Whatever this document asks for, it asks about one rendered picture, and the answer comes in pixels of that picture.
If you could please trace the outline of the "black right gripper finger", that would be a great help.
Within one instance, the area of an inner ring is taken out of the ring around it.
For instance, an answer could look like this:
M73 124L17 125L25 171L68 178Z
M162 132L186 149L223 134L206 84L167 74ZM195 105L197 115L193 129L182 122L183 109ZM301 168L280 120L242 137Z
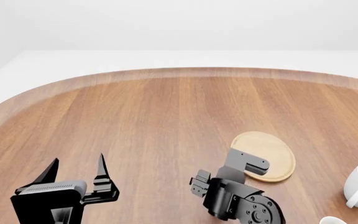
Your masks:
M191 192L198 197L204 197L207 194L209 184L200 180L190 180Z
M200 169L196 175L196 180L200 182L209 182L210 179L211 179L211 173L203 169Z

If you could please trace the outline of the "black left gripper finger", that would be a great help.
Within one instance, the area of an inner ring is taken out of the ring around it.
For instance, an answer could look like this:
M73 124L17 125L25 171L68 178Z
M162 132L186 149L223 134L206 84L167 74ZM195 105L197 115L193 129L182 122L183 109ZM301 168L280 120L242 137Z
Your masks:
M82 203L106 203L118 200L119 189L109 176L103 154L100 154L98 160L98 171L93 185L93 192L85 194Z
M26 186L32 186L35 184L48 184L55 182L57 172L58 172L59 160L55 158L51 164L30 184Z

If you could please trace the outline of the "round wooden plate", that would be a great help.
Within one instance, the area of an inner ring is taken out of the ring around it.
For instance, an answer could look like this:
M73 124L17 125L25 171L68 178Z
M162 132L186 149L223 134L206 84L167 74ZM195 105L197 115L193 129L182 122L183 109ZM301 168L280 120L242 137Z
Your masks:
M255 180L281 182L288 179L296 167L292 150L281 139L271 134L258 131L242 133L233 139L231 148L263 158L270 163L265 175L244 172Z

